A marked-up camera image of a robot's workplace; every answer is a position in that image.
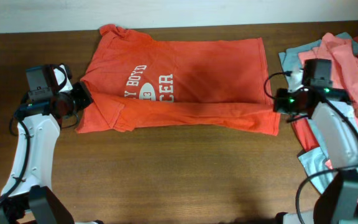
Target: orange t-shirt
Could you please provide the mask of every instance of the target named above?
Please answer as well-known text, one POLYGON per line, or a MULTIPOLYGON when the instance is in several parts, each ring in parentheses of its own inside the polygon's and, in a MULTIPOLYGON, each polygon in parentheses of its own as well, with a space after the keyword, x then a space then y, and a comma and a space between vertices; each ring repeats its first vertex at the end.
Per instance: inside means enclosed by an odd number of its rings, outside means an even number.
POLYGON ((77 132, 216 124, 277 135, 280 115, 263 90, 268 73, 262 39, 156 41, 115 25, 100 33, 81 79, 94 103, 77 132))

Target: blue cloth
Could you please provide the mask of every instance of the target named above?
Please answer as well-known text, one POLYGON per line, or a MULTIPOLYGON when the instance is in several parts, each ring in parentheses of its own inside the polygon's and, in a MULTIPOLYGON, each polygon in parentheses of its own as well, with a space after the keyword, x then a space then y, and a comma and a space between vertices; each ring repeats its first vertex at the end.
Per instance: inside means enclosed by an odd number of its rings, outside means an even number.
MULTIPOLYGON (((336 37, 342 39, 352 39, 352 37, 347 32, 338 34, 336 37)), ((314 47, 319 47, 320 44, 321 44, 321 40, 317 40, 310 44, 287 49, 285 52, 278 53, 283 71, 292 71, 295 66, 298 66, 298 68, 302 68, 302 64, 300 62, 298 54, 301 52, 307 52, 309 50, 312 50, 314 47)), ((357 55, 358 43, 353 39, 352 39, 352 49, 353 49, 353 54, 357 55)), ((323 135, 318 130, 314 121, 309 119, 308 123, 320 147, 317 147, 316 149, 313 149, 303 154, 302 156, 299 157, 299 160, 302 163, 303 167, 305 168, 307 175, 311 175, 314 174, 315 172, 328 169, 325 166, 325 162, 327 161, 328 158, 328 152, 323 135)), ((311 182, 316 187, 316 189, 322 194, 325 191, 326 187, 329 185, 329 183, 331 183, 333 178, 334 178, 333 174, 326 174, 312 179, 311 182)))

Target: white oval logo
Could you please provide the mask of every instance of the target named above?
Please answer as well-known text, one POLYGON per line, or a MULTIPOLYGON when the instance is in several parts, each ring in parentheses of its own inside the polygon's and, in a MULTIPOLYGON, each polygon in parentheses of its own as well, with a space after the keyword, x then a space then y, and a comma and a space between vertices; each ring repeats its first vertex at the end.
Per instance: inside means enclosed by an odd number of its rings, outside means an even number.
POLYGON ((155 91, 150 83, 144 83, 140 89, 139 99, 155 101, 155 91))

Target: brown wooden surface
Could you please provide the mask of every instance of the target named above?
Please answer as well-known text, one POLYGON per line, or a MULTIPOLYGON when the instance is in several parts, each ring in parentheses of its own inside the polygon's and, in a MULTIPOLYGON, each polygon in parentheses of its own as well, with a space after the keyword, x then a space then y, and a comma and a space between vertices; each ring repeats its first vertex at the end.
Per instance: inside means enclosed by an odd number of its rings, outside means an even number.
MULTIPOLYGON (((239 40, 262 37, 269 72, 278 53, 324 33, 358 35, 358 22, 141 29, 156 40, 239 40)), ((0 34, 0 191, 17 139, 7 125, 27 91, 25 69, 68 64, 73 82, 84 75, 100 40, 98 31, 0 34)), ((273 89, 285 86, 279 78, 273 89)), ((276 136, 217 126, 174 126, 133 132, 61 132, 53 160, 53 191, 76 220, 105 223, 217 223, 294 212, 305 177, 301 146, 282 119, 276 136)), ((308 185, 301 207, 318 194, 308 185)))

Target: wall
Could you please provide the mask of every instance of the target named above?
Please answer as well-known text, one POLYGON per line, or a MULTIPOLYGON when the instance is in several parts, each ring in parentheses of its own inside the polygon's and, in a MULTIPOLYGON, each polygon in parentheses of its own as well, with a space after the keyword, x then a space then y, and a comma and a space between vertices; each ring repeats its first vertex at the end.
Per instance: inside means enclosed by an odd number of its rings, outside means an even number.
POLYGON ((0 32, 358 20, 358 0, 0 0, 0 32))

